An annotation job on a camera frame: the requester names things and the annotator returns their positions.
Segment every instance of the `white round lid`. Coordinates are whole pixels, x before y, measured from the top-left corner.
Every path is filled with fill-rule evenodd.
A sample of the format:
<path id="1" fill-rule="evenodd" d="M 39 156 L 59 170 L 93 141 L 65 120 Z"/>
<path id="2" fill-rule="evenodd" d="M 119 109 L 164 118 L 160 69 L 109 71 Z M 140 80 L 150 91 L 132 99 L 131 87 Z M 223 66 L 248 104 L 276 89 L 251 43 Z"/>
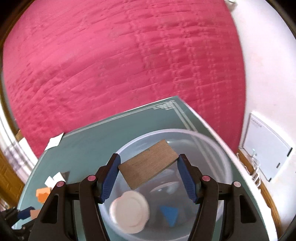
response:
<path id="1" fill-rule="evenodd" d="M 109 213 L 123 232 L 135 234 L 144 229 L 149 219 L 149 206 L 142 194 L 127 191 L 111 203 Z"/>

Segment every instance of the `pink bedsheet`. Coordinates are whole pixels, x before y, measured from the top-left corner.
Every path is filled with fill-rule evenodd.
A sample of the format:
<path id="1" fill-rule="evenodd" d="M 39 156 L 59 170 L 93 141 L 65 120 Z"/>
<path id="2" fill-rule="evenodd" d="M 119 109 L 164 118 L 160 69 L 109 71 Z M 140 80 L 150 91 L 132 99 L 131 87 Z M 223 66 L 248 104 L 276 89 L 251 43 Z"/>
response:
<path id="1" fill-rule="evenodd" d="M 37 156 L 53 136 L 174 95 L 238 147 L 244 65 L 224 0 L 35 0 L 3 55 Z"/>

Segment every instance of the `blue triangle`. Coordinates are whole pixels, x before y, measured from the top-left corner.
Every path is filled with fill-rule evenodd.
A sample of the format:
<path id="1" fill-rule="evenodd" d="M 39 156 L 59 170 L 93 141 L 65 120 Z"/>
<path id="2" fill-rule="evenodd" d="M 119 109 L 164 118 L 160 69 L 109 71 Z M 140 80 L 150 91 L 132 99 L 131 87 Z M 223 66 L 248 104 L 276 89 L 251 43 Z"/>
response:
<path id="1" fill-rule="evenodd" d="M 174 227 L 178 217 L 178 209 L 175 207 L 160 206 L 160 210 L 163 213 L 170 227 Z"/>

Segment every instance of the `transparent bowl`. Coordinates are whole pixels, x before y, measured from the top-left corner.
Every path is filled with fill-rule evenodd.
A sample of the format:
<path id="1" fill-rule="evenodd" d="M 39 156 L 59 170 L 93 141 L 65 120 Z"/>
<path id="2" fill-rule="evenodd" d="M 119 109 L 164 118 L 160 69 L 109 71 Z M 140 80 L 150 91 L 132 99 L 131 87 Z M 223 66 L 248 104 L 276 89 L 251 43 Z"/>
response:
<path id="1" fill-rule="evenodd" d="M 117 153 L 121 163 L 134 157 L 155 143 L 165 139 L 178 154 L 184 153 L 190 163 L 197 166 L 203 175 L 213 177 L 217 182 L 232 183 L 230 163 L 221 148 L 209 137 L 200 133 L 183 129 L 164 129 L 142 135 L 120 148 Z M 150 218 L 145 228 L 136 234 L 123 233 L 113 223 L 109 216 L 109 207 L 113 200 L 124 192 L 130 191 L 128 184 L 119 172 L 110 198 L 99 205 L 105 222 L 121 237 L 129 241 L 142 240 L 180 240 L 188 239 L 198 207 L 187 196 L 177 169 L 177 163 L 172 164 L 163 172 L 149 180 L 135 191 L 145 196 L 150 208 Z M 178 217 L 173 227 L 169 226 L 160 211 L 160 206 L 178 209 Z M 223 214 L 223 203 L 219 201 L 217 218 Z"/>

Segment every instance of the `electrical box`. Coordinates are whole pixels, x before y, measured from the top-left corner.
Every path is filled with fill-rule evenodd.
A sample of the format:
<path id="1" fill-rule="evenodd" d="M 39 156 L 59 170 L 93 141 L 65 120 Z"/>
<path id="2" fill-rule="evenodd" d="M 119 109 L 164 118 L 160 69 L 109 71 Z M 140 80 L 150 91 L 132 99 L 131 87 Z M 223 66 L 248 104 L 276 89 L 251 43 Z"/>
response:
<path id="1" fill-rule="evenodd" d="M 260 170 L 268 181 L 278 173 L 292 151 L 289 146 L 273 129 L 266 125 L 253 113 L 250 114 L 247 133 L 243 148 L 250 156 L 260 162 Z"/>

